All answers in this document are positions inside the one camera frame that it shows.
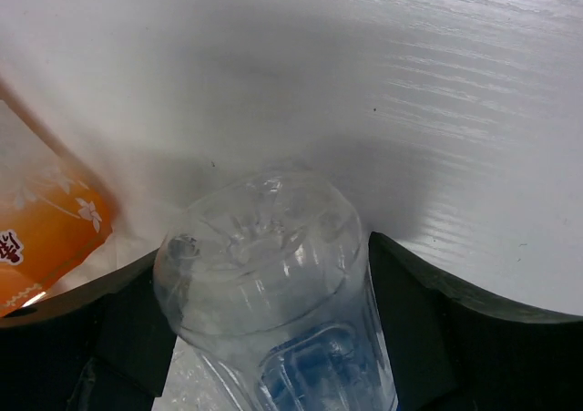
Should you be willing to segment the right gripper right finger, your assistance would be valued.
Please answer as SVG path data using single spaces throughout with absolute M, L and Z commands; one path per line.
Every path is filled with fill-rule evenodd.
M 509 300 L 369 238 L 402 410 L 579 410 L 582 318 Z

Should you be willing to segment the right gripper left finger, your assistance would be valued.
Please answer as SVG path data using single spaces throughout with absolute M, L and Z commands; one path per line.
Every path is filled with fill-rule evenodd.
M 2 410 L 150 410 L 176 343 L 153 291 L 155 258 L 3 317 Z

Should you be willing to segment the clear bottle blue label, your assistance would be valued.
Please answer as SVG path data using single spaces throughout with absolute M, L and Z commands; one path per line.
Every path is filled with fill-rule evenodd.
M 232 407 L 398 407 L 367 234 L 317 173 L 271 170 L 195 201 L 153 272 L 170 328 Z

